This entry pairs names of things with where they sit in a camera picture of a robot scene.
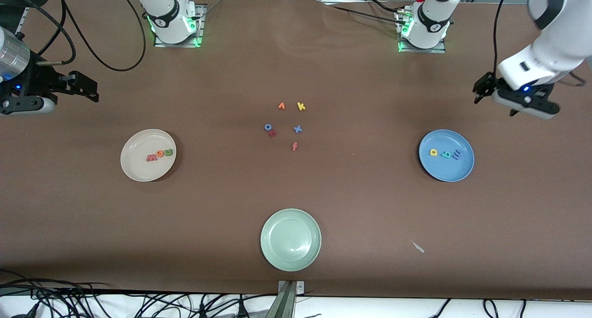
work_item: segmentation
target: black cable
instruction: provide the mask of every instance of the black cable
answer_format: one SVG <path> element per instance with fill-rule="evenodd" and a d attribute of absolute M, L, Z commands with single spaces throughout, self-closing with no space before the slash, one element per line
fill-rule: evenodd
<path fill-rule="evenodd" d="M 490 302 L 491 305 L 493 305 L 495 317 L 491 316 L 491 314 L 489 313 L 489 310 L 487 310 L 487 302 Z M 487 316 L 489 316 L 489 318 L 500 318 L 499 314 L 497 314 L 497 307 L 495 306 L 495 303 L 493 303 L 493 301 L 491 299 L 483 299 L 483 310 L 485 310 L 485 313 L 487 314 Z"/>
<path fill-rule="evenodd" d="M 62 17 L 60 18 L 60 25 L 63 27 L 64 24 L 66 23 L 66 1 L 65 0 L 60 0 L 60 2 L 62 4 Z M 55 32 L 53 33 L 53 36 L 51 36 L 51 38 L 39 50 L 39 52 L 37 54 L 42 55 L 49 48 L 49 46 L 51 46 L 51 44 L 53 44 L 53 42 L 55 41 L 55 39 L 59 35 L 60 35 L 60 29 L 56 29 Z"/>
<path fill-rule="evenodd" d="M 19 291 L 13 291 L 12 293 L 3 293 L 0 296 L 19 295 L 19 293 L 30 293 L 30 291 L 29 290 L 19 290 Z"/>
<path fill-rule="evenodd" d="M 397 24 L 405 24 L 404 21 L 387 19 L 385 17 L 380 17 L 380 16 L 376 16 L 376 15 L 366 14 L 365 12 L 357 12 L 355 10 L 351 10 L 351 9 L 347 9 L 347 8 L 341 8 L 340 6 L 332 6 L 332 7 L 333 8 L 336 8 L 336 9 L 339 9 L 339 10 L 343 10 L 344 12 L 353 12 L 354 14 L 359 14 L 359 15 L 362 15 L 362 16 L 372 17 L 373 19 L 379 19 L 379 20 L 385 20 L 385 21 L 392 21 L 393 23 L 397 23 Z"/>
<path fill-rule="evenodd" d="M 211 301 L 209 301 L 206 305 L 205 305 L 205 310 L 209 311 L 212 306 L 214 305 L 214 303 L 216 303 L 218 301 L 218 299 L 221 299 L 222 297 L 224 297 L 224 295 L 218 295 L 215 297 L 215 299 L 212 299 Z"/>
<path fill-rule="evenodd" d="M 245 301 L 243 300 L 243 294 L 239 295 L 239 312 L 236 314 L 237 318 L 250 318 L 249 312 L 245 308 Z"/>
<path fill-rule="evenodd" d="M 493 21 L 493 77 L 497 73 L 497 20 L 500 18 L 501 4 L 504 0 L 499 0 L 497 12 L 495 12 L 495 20 Z"/>
<path fill-rule="evenodd" d="M 524 309 L 526 309 L 526 299 L 522 300 L 522 309 L 520 309 L 520 318 L 524 316 Z"/>
<path fill-rule="evenodd" d="M 383 5 L 382 2 L 380 2 L 378 0 L 366 0 L 366 1 L 372 1 L 372 2 L 374 2 L 376 4 L 378 4 L 378 6 L 380 6 L 380 8 L 386 10 L 387 12 L 397 12 L 397 9 L 389 8 L 388 6 Z"/>
<path fill-rule="evenodd" d="M 168 309 L 177 309 L 177 310 L 179 310 L 179 316 L 180 316 L 181 310 L 178 307 L 174 307 L 174 306 L 173 307 L 169 307 L 169 306 L 172 306 L 173 305 L 173 302 L 178 301 L 179 299 L 182 299 L 183 297 L 186 297 L 186 296 L 189 296 L 189 294 L 188 293 L 185 293 L 185 294 L 177 297 L 176 299 L 173 299 L 171 302 L 167 303 L 165 306 L 163 306 L 162 308 L 160 308 L 160 310 L 154 312 L 154 314 L 152 314 L 152 317 L 155 318 L 156 316 L 158 316 L 159 313 L 164 312 L 164 311 L 166 311 Z"/>
<path fill-rule="evenodd" d="M 109 313 L 108 313 L 108 312 L 105 310 L 105 308 L 103 307 L 103 305 L 101 304 L 101 301 L 99 301 L 99 298 L 98 298 L 98 296 L 97 296 L 97 295 L 95 295 L 95 291 L 94 291 L 94 289 L 93 289 L 93 285 L 92 285 L 92 284 L 89 284 L 89 285 L 88 285 L 88 287 L 89 287 L 89 290 L 91 291 L 91 297 L 93 297 L 93 298 L 95 299 L 95 302 L 97 302 L 97 305 L 99 305 L 99 307 L 101 308 L 101 310 L 103 311 L 103 313 L 105 313 L 105 315 L 106 315 L 108 318 L 112 318 L 112 317 L 109 315 Z M 91 306 L 89 305 L 89 303 L 88 303 L 88 301 L 87 301 L 87 299 L 86 299 L 86 295 L 84 295 L 84 294 L 83 294 L 83 295 L 82 295 L 82 297 L 84 298 L 84 301 L 85 301 L 85 303 L 86 303 L 87 307 L 89 307 L 89 309 L 90 309 L 90 307 L 91 307 Z"/>
<path fill-rule="evenodd" d="M 154 300 L 154 299 L 158 298 L 159 296 L 160 296 L 160 299 L 164 299 L 168 295 L 167 294 L 163 294 L 163 295 L 156 295 L 154 297 L 146 296 L 146 298 L 148 299 L 148 302 L 142 304 L 142 306 L 140 307 L 140 309 L 138 310 L 138 312 L 136 312 L 136 315 L 134 316 L 134 318 L 141 318 L 142 317 L 142 314 L 144 312 L 146 312 L 148 309 L 150 309 L 150 307 L 152 307 L 153 305 L 155 305 L 157 303 L 156 300 Z"/>
<path fill-rule="evenodd" d="M 38 6 L 35 2 L 33 2 L 31 0 L 23 0 L 23 1 L 25 1 L 25 3 L 27 3 L 28 6 L 32 6 L 33 8 L 37 9 L 40 13 L 43 14 L 43 16 L 47 17 L 57 27 L 57 29 L 59 29 L 59 31 L 61 31 L 64 34 L 64 36 L 66 37 L 68 44 L 70 44 L 70 50 L 72 51 L 72 55 L 70 55 L 70 58 L 68 60 L 61 61 L 59 64 L 60 65 L 67 65 L 68 63 L 71 63 L 72 61 L 74 61 L 74 59 L 76 58 L 76 47 L 74 47 L 74 42 L 72 41 L 72 38 L 70 38 L 70 35 L 68 35 L 68 32 L 66 31 L 66 29 L 64 29 L 64 27 L 61 26 L 60 23 L 58 23 L 48 12 L 43 10 L 43 8 Z"/>
<path fill-rule="evenodd" d="M 62 281 L 62 280 L 53 280 L 53 279 L 46 279 L 46 278 L 26 278 L 25 276 L 23 276 L 22 274 L 19 274 L 17 272 L 13 272 L 13 271 L 8 271 L 6 269 L 0 269 L 0 272 L 4 272 L 7 274 L 12 274 L 14 276 L 18 276 L 19 278 L 21 278 L 20 280 L 14 280 L 14 281 L 10 281 L 10 282 L 6 282 L 2 285 L 0 285 L 1 288 L 11 288 L 11 287 L 17 287 L 17 288 L 30 288 L 32 287 L 34 290 L 37 290 L 37 299 L 39 301 L 39 303 L 43 304 L 44 306 L 48 307 L 50 309 L 50 314 L 53 317 L 54 313 L 58 314 L 58 316 L 63 317 L 50 303 L 49 303 L 49 299 L 52 299 L 51 297 L 48 297 L 46 293 L 44 293 L 44 291 L 46 290 L 43 286 L 41 286 L 41 282 L 52 282 L 52 283 L 58 283 L 58 284 L 65 284 L 68 286 L 72 286 L 76 289 L 76 291 L 78 291 L 80 294 L 84 294 L 83 293 L 83 289 L 80 285 L 81 284 L 76 284 L 74 282 L 68 282 L 68 281 Z M 24 286 L 21 283 L 26 282 L 28 284 L 30 284 L 30 286 Z M 85 286 L 89 286 L 90 288 L 92 288 L 92 283 L 85 283 L 83 284 Z M 34 299 L 34 295 L 32 293 L 33 289 L 31 289 L 31 299 Z M 68 316 L 83 316 L 83 314 L 78 313 L 78 310 L 76 310 L 76 303 L 74 303 L 74 300 L 72 298 L 70 298 L 70 301 L 72 301 L 72 305 L 68 306 L 68 302 L 67 302 L 67 298 L 63 297 L 59 294 L 59 290 L 55 290 L 55 293 L 53 293 L 53 297 L 55 297 L 55 299 L 59 299 L 60 301 L 64 302 L 67 307 L 68 307 Z M 84 311 L 84 316 L 87 316 L 89 318 L 93 318 L 93 312 L 91 310 L 91 307 L 88 303 L 88 301 L 85 299 L 86 305 L 88 310 L 81 305 L 82 310 Z"/>
<path fill-rule="evenodd" d="M 77 297 L 76 295 L 72 295 L 72 296 L 68 296 L 68 299 L 70 299 L 70 303 L 72 303 L 73 307 L 80 305 L 80 307 L 82 308 L 82 311 L 84 311 L 85 316 L 89 316 L 90 318 L 95 318 L 95 315 L 93 314 L 93 311 L 91 310 L 91 306 L 88 304 L 88 301 L 86 300 L 86 298 L 85 298 L 85 302 L 86 302 L 86 305 L 88 306 L 89 310 L 87 310 L 86 307 L 84 307 L 80 297 Z"/>
<path fill-rule="evenodd" d="M 228 301 L 228 302 L 226 302 L 226 303 L 224 303 L 222 305 L 219 305 L 217 307 L 212 308 L 211 311 L 216 310 L 216 309 L 218 309 L 218 308 L 220 308 L 222 306 L 226 306 L 226 307 L 218 310 L 218 312 L 214 313 L 212 316 L 210 316 L 210 318 L 215 318 L 215 316 L 218 316 L 222 311 L 228 309 L 229 307 L 232 307 L 234 305 L 237 305 L 239 302 L 244 302 L 244 301 L 247 301 L 249 299 L 256 299 L 257 297 L 275 296 L 275 295 L 277 295 L 277 293 L 263 293 L 261 295 L 254 295 L 254 296 L 251 296 L 251 297 L 246 297 L 245 299 L 231 299 L 230 301 Z"/>
<path fill-rule="evenodd" d="M 444 304 L 440 307 L 440 310 L 438 310 L 438 313 L 436 313 L 434 316 L 432 316 L 432 318 L 440 318 L 440 315 L 442 314 L 442 312 L 444 311 L 444 309 L 446 308 L 448 303 L 450 303 L 451 300 L 452 299 L 446 299 Z"/>
<path fill-rule="evenodd" d="M 570 86 L 570 87 L 583 87 L 583 86 L 585 86 L 585 85 L 586 85 L 586 80 L 584 80 L 583 78 L 581 78 L 581 77 L 579 77 L 579 76 L 575 75 L 573 71 L 570 71 L 570 72 L 569 72 L 569 76 L 571 76 L 571 77 L 573 77 L 575 80 L 577 80 L 577 81 L 578 81 L 578 83 L 576 83 L 576 84 L 571 84 L 571 83 L 568 83 L 568 82 L 565 82 L 565 81 L 562 81 L 562 80 L 559 80 L 559 81 L 557 81 L 557 83 L 564 84 L 565 86 Z"/>
<path fill-rule="evenodd" d="M 66 307 L 68 308 L 68 315 L 70 316 L 75 316 L 76 318 L 81 318 L 82 315 L 80 315 L 80 312 L 78 312 L 78 310 L 76 309 L 76 307 L 72 306 L 67 299 L 65 299 L 65 297 L 63 297 L 62 295 L 60 295 L 58 292 L 53 291 L 53 290 L 49 290 L 47 288 L 40 288 L 37 286 L 30 286 L 30 285 L 18 285 L 18 286 L 4 286 L 1 285 L 0 288 L 22 288 L 22 289 L 33 289 L 33 290 L 38 290 L 38 291 L 42 291 L 43 293 L 48 293 L 50 295 L 52 295 L 53 297 L 55 297 L 56 299 L 59 299 L 62 303 L 64 303 L 64 305 L 66 305 Z M 48 307 L 50 310 L 53 310 L 54 312 L 56 312 L 60 317 L 64 317 L 62 314 L 60 314 L 53 306 L 51 306 L 49 303 L 45 303 L 43 301 L 40 301 L 40 303 L 42 303 L 44 306 Z"/>
<path fill-rule="evenodd" d="M 140 25 L 140 31 L 142 32 L 142 55 L 140 55 L 140 59 L 138 59 L 138 61 L 136 63 L 131 65 L 131 67 L 127 67 L 126 69 L 117 69 L 115 67 L 112 67 L 112 66 L 108 65 L 107 63 L 105 63 L 105 61 L 103 61 L 97 55 L 95 50 L 93 50 L 91 45 L 88 43 L 88 40 L 86 39 L 86 37 L 83 35 L 80 27 L 78 26 L 78 23 L 76 23 L 76 20 L 74 19 L 74 16 L 72 16 L 72 12 L 70 11 L 70 8 L 66 4 L 66 12 L 68 13 L 68 16 L 70 16 L 70 19 L 72 20 L 72 24 L 74 24 L 74 27 L 76 27 L 76 31 L 78 31 L 78 34 L 82 38 L 82 41 L 84 42 L 84 44 L 86 44 L 86 47 L 88 48 L 88 50 L 91 51 L 92 56 L 94 56 L 95 59 L 97 59 L 97 61 L 99 61 L 103 66 L 107 67 L 108 69 L 111 69 L 112 71 L 130 71 L 130 70 L 134 69 L 135 67 L 137 67 L 137 65 L 139 65 L 142 62 L 142 60 L 144 59 L 144 55 L 146 55 L 146 33 L 144 33 L 144 27 L 142 26 L 142 19 L 138 15 L 136 8 L 134 8 L 133 4 L 131 4 L 130 0 L 125 0 L 125 1 L 131 7 L 131 10 L 133 10 L 134 14 L 136 15 L 136 19 L 138 20 L 138 24 Z"/>

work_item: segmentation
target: metal bracket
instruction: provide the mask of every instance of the metal bracket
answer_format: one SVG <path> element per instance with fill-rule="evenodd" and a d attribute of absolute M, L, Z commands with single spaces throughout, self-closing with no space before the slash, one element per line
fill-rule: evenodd
<path fill-rule="evenodd" d="M 287 281 L 280 281 L 277 283 L 277 292 L 282 291 L 282 287 Z M 304 295 L 304 281 L 296 281 L 296 295 Z"/>
<path fill-rule="evenodd" d="M 284 281 L 265 318 L 293 318 L 296 290 L 296 281 Z"/>

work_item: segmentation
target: brown table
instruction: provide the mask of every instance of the brown table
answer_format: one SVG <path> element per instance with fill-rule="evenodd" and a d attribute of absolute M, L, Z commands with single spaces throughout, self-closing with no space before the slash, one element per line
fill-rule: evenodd
<path fill-rule="evenodd" d="M 68 3 L 107 62 L 136 60 L 124 0 Z M 57 0 L 46 8 L 59 16 Z M 591 89 L 556 86 L 562 111 L 546 121 L 473 105 L 495 8 L 461 4 L 448 53 L 423 55 L 398 53 L 392 25 L 313 0 L 224 0 L 202 48 L 149 47 L 129 73 L 101 67 L 68 22 L 78 58 L 59 71 L 97 80 L 101 101 L 64 95 L 51 115 L 2 120 L 1 265 L 138 290 L 270 293 L 291 279 L 314 295 L 589 299 Z M 37 12 L 23 28 L 34 50 L 53 30 Z M 525 6 L 503 8 L 500 58 L 535 37 Z M 61 37 L 44 56 L 68 55 Z M 146 128 L 171 133 L 178 158 L 138 183 L 119 157 Z M 419 164 L 421 138 L 438 128 L 475 149 L 464 181 Z M 260 251 L 262 225 L 283 208 L 309 212 L 323 234 L 300 272 Z"/>

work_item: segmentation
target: cable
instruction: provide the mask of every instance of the cable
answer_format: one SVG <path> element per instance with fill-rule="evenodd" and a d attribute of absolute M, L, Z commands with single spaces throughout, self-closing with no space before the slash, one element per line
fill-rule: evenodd
<path fill-rule="evenodd" d="M 131 7 L 131 10 L 133 10 L 134 15 L 136 15 L 136 19 L 138 20 L 138 24 L 140 25 L 140 31 L 142 32 L 142 55 L 140 55 L 140 59 L 138 59 L 138 61 L 136 63 L 134 63 L 130 67 L 127 67 L 126 69 L 117 69 L 117 68 L 114 68 L 114 67 L 108 65 L 107 63 L 105 63 L 105 61 L 103 61 L 97 55 L 97 53 L 95 52 L 95 50 L 93 50 L 93 48 L 91 47 L 91 45 L 88 43 L 88 40 L 86 39 L 86 37 L 83 35 L 82 31 L 80 30 L 80 27 L 78 26 L 78 23 L 76 23 L 76 20 L 74 19 L 74 16 L 72 16 L 72 12 L 70 11 L 70 8 L 68 7 L 67 4 L 65 5 L 66 6 L 66 12 L 68 13 L 68 16 L 70 16 L 70 19 L 72 20 L 72 24 L 74 24 L 74 27 L 76 27 L 76 31 L 78 31 L 78 34 L 82 38 L 82 41 L 84 42 L 84 44 L 86 44 L 86 47 L 88 48 L 88 50 L 91 51 L 92 56 L 94 56 L 95 59 L 97 59 L 97 61 L 99 61 L 103 66 L 107 67 L 108 69 L 111 69 L 112 71 L 130 71 L 130 70 L 134 69 L 135 67 L 137 67 L 142 62 L 142 60 L 144 59 L 144 55 L 146 55 L 146 33 L 144 33 L 144 27 L 142 25 L 142 19 L 138 15 L 138 12 L 136 11 L 136 8 L 134 8 L 133 4 L 131 4 L 130 0 L 125 0 L 125 1 Z"/>
<path fill-rule="evenodd" d="M 526 299 L 522 300 L 522 309 L 520 309 L 520 318 L 524 316 L 524 309 L 526 309 Z"/>
<path fill-rule="evenodd" d="M 366 1 L 372 1 L 376 4 L 378 4 L 378 6 L 380 6 L 380 8 L 386 10 L 387 12 L 397 12 L 397 9 L 393 9 L 393 8 L 389 8 L 388 6 L 385 6 L 382 4 L 382 2 L 378 1 L 378 0 L 366 0 Z"/>
<path fill-rule="evenodd" d="M 212 306 L 214 305 L 214 303 L 216 303 L 216 301 L 218 301 L 218 299 L 221 299 L 222 297 L 224 297 L 224 295 L 218 295 L 216 296 L 215 299 L 212 299 L 212 301 L 209 301 L 206 305 L 205 305 L 205 310 L 209 311 L 211 310 Z"/>
<path fill-rule="evenodd" d="M 239 299 L 240 299 L 240 302 L 239 302 L 239 312 L 236 314 L 237 318 L 251 318 L 249 316 L 249 312 L 245 308 L 245 301 L 243 300 L 243 294 L 242 293 L 239 296 Z"/>
<path fill-rule="evenodd" d="M 447 299 L 444 304 L 440 307 L 440 310 L 438 310 L 438 313 L 436 313 L 434 316 L 432 316 L 432 318 L 440 318 L 440 315 L 442 314 L 442 312 L 444 311 L 444 309 L 446 308 L 446 306 L 448 305 L 448 303 L 450 303 L 452 299 Z"/>
<path fill-rule="evenodd" d="M 228 302 L 226 302 L 226 303 L 224 303 L 222 305 L 219 305 L 217 307 L 212 308 L 211 311 L 216 310 L 216 309 L 218 309 L 218 308 L 220 308 L 222 306 L 225 306 L 224 308 L 218 310 L 218 312 L 216 312 L 212 316 L 210 316 L 210 318 L 215 318 L 215 316 L 218 316 L 221 312 L 223 312 L 224 310 L 228 309 L 229 307 L 232 307 L 234 305 L 237 305 L 239 302 L 244 302 L 244 301 L 247 301 L 248 299 L 256 299 L 257 297 L 275 296 L 275 295 L 277 295 L 277 293 L 263 293 L 261 295 L 254 295 L 254 296 L 251 296 L 251 297 L 246 297 L 245 299 L 231 299 L 230 301 L 228 301 Z"/>
<path fill-rule="evenodd" d="M 504 0 L 499 1 L 497 12 L 495 12 L 495 20 L 493 21 L 493 77 L 497 73 L 497 20 L 500 18 L 501 4 Z"/>
<path fill-rule="evenodd" d="M 66 37 L 66 40 L 68 41 L 68 44 L 70 44 L 70 50 L 72 51 L 72 55 L 70 55 L 70 58 L 66 61 L 60 61 L 59 63 L 55 63 L 55 64 L 67 65 L 68 63 L 71 63 L 72 61 L 74 61 L 74 59 L 76 58 L 76 47 L 74 47 L 74 42 L 72 41 L 72 38 L 70 38 L 70 35 L 68 35 L 68 32 L 64 29 L 64 27 L 62 25 L 60 25 L 60 23 L 58 23 L 48 12 L 43 10 L 43 8 L 38 6 L 35 2 L 32 2 L 31 0 L 23 0 L 23 1 L 25 1 L 27 3 L 27 5 L 32 6 L 33 8 L 37 9 L 40 13 L 43 14 L 43 16 L 47 17 L 57 27 L 57 29 L 59 29 L 59 31 L 61 31 L 64 34 L 64 36 Z"/>
<path fill-rule="evenodd" d="M 487 310 L 487 302 L 491 302 L 491 305 L 493 305 L 495 317 L 491 316 L 491 314 L 489 313 L 489 310 Z M 483 299 L 483 310 L 485 310 L 485 313 L 487 314 L 487 316 L 489 316 L 489 318 L 500 318 L 499 314 L 497 314 L 497 307 L 495 306 L 495 303 L 493 303 L 493 301 L 491 299 Z"/>
<path fill-rule="evenodd" d="M 154 300 L 154 299 L 158 298 L 159 296 L 160 296 L 160 300 L 162 300 L 165 297 L 167 297 L 168 294 L 156 295 L 154 297 L 148 297 L 148 296 L 146 296 L 146 298 L 148 299 L 148 302 L 142 304 L 142 306 L 140 307 L 140 309 L 138 310 L 138 312 L 136 312 L 136 315 L 134 316 L 134 318 L 142 318 L 142 314 L 144 312 L 146 312 L 146 310 L 148 310 L 151 306 L 153 306 L 154 304 L 156 304 L 156 300 Z"/>
<path fill-rule="evenodd" d="M 19 280 L 9 281 L 4 284 L 1 284 L 0 288 L 29 289 L 31 291 L 31 299 L 38 299 L 39 303 L 48 307 L 50 309 L 50 314 L 52 317 L 54 316 L 54 314 L 57 314 L 61 318 L 69 318 L 72 316 L 76 316 L 77 318 L 80 318 L 80 317 L 93 318 L 93 312 L 91 310 L 91 307 L 90 307 L 87 299 L 86 298 L 84 299 L 84 301 L 86 303 L 86 307 L 85 307 L 82 304 L 81 299 L 78 297 L 79 295 L 82 295 L 82 297 L 85 297 L 83 290 L 86 290 L 86 288 L 83 288 L 83 286 L 87 286 L 92 290 L 93 282 L 76 284 L 74 282 L 53 280 L 53 279 L 46 279 L 46 278 L 26 278 L 22 274 L 19 274 L 17 272 L 13 272 L 13 271 L 7 271 L 5 269 L 0 269 L 0 272 L 12 274 L 12 275 L 20 278 Z M 68 289 L 67 290 L 68 294 L 66 296 L 63 296 L 62 290 L 60 290 L 60 289 L 49 290 L 49 289 L 41 286 L 41 282 L 51 282 L 53 284 L 68 285 L 68 286 L 74 287 L 74 289 Z M 66 305 L 66 307 L 68 308 L 68 314 L 66 316 L 60 314 L 53 307 L 53 305 L 50 304 L 50 302 L 49 302 L 50 299 L 58 299 L 59 301 L 63 302 Z M 97 303 L 101 307 L 101 309 L 105 312 L 105 314 L 108 317 L 110 317 L 98 300 L 97 300 Z M 84 313 L 78 312 L 78 309 L 76 309 L 77 305 L 80 305 L 80 307 L 82 308 Z"/>
<path fill-rule="evenodd" d="M 203 15 L 200 16 L 200 18 L 203 18 L 203 16 L 207 15 L 208 12 L 210 12 L 210 10 L 214 9 L 214 7 L 216 6 L 216 4 L 220 3 L 222 0 L 218 0 L 216 2 L 214 2 L 214 4 L 212 6 L 210 6 L 210 8 L 207 8 L 205 10 L 205 13 L 203 13 Z"/>
<path fill-rule="evenodd" d="M 169 307 L 169 306 L 172 306 L 173 305 L 173 302 L 178 301 L 179 299 L 182 299 L 183 297 L 186 297 L 188 295 L 189 295 L 188 293 L 185 293 L 185 294 L 177 297 L 176 299 L 173 299 L 171 302 L 167 303 L 165 306 L 163 306 L 162 308 L 160 308 L 160 310 L 154 312 L 154 314 L 152 314 L 152 317 L 155 318 L 156 316 L 158 316 L 159 313 L 164 312 L 164 311 L 166 311 L 168 309 L 177 309 L 177 310 L 179 310 L 179 316 L 181 316 L 181 313 L 180 313 L 181 310 L 178 307 Z"/>
<path fill-rule="evenodd" d="M 577 80 L 578 83 L 571 84 L 571 83 L 562 81 L 563 79 L 557 81 L 557 83 L 564 84 L 565 86 L 569 86 L 569 87 L 583 87 L 583 86 L 586 85 L 586 80 L 584 80 L 583 78 L 575 75 L 573 71 L 570 71 L 568 75 L 571 76 L 571 77 L 573 77 L 575 80 Z"/>
<path fill-rule="evenodd" d="M 66 23 L 66 1 L 65 0 L 60 0 L 61 4 L 62 4 L 62 17 L 60 18 L 60 25 L 63 27 L 64 24 Z M 60 35 L 60 29 L 56 29 L 55 32 L 53 33 L 53 36 L 51 36 L 51 38 L 47 41 L 47 43 L 39 50 L 39 52 L 37 54 L 42 55 L 48 48 L 49 46 L 51 46 L 51 44 L 53 44 L 53 42 L 55 41 L 55 39 L 57 38 L 57 36 Z"/>
<path fill-rule="evenodd" d="M 354 14 L 359 14 L 359 15 L 362 15 L 362 16 L 372 17 L 373 19 L 379 19 L 379 20 L 385 20 L 385 21 L 392 21 L 393 23 L 397 23 L 397 24 L 405 24 L 404 21 L 387 19 L 385 17 L 380 17 L 380 16 L 376 16 L 376 15 L 366 14 L 365 12 L 357 12 L 355 10 L 351 10 L 351 9 L 347 9 L 347 8 L 341 8 L 340 6 L 332 6 L 332 7 L 333 8 L 336 8 L 336 9 L 339 9 L 339 10 L 343 10 L 344 12 L 353 12 Z"/>

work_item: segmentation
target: plate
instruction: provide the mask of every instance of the plate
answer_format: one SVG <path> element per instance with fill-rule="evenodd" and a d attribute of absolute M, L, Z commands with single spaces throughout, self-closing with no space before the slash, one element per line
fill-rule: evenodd
<path fill-rule="evenodd" d="M 321 230 L 308 213 L 280 210 L 271 215 L 261 231 L 261 251 L 271 265 L 286 272 L 308 267 L 321 250 Z"/>
<path fill-rule="evenodd" d="M 423 168 L 439 181 L 461 181 L 473 170 L 473 148 L 461 134 L 449 130 L 429 132 L 419 145 Z"/>
<path fill-rule="evenodd" d="M 171 135 L 161 130 L 144 130 L 127 140 L 120 162 L 129 178 L 154 181 L 171 170 L 176 156 L 177 148 Z"/>

